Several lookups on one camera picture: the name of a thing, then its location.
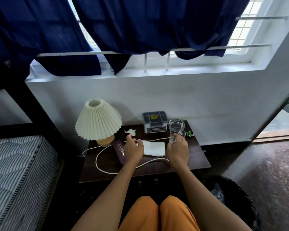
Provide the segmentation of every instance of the striped mattress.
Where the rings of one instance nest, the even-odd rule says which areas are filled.
[[[0,230],[36,229],[57,169],[45,137],[0,140]]]

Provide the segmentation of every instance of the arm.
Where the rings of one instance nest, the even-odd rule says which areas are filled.
[[[175,135],[173,145],[168,144],[167,156],[184,186],[189,204],[200,230],[206,231],[251,231],[236,214],[218,201],[193,175],[187,166],[188,144],[181,135]]]
[[[126,162],[120,172],[77,221],[72,231],[118,230],[127,188],[136,166],[144,154],[142,141],[126,137]]]

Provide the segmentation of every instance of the navy blue curtain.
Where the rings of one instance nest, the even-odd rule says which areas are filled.
[[[81,23],[105,55],[115,74],[131,54],[177,48],[202,51],[177,52],[182,59],[202,54],[223,56],[236,21],[249,0],[72,0]]]
[[[0,61],[26,75],[37,54],[92,51],[67,0],[0,0],[0,48]],[[57,76],[101,74],[96,55],[35,59]]]

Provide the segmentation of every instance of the white cable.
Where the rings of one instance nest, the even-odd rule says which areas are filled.
[[[170,138],[170,137],[161,138],[161,139],[157,139],[157,140],[166,140],[166,139],[169,139],[169,138]],[[104,173],[107,173],[107,174],[118,174],[118,173],[109,173],[109,172],[103,171],[103,170],[101,170],[101,169],[97,166],[97,158],[98,158],[98,156],[99,156],[106,148],[108,148],[108,147],[110,147],[110,146],[112,146],[112,144],[109,145],[109,146],[107,146],[107,147],[105,147],[103,150],[101,150],[101,151],[97,154],[96,159],[95,159],[95,166],[96,166],[96,168],[97,168],[99,171],[101,171],[101,172],[104,172]],[[88,151],[88,150],[90,150],[90,149],[97,148],[97,147],[88,148],[87,150],[85,150],[85,151],[82,153],[82,155],[83,155],[86,151]],[[144,166],[144,165],[147,164],[147,163],[150,163],[150,162],[156,161],[156,160],[166,160],[167,162],[169,161],[168,159],[165,159],[165,158],[152,159],[152,160],[147,161],[146,163],[143,163],[143,164],[137,166],[136,168],[139,168],[139,167],[141,167],[141,166]]]

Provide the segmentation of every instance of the table lamp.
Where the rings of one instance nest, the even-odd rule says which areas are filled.
[[[106,147],[115,139],[122,126],[120,113],[102,99],[88,100],[83,107],[75,125],[79,136],[87,140],[96,140]]]

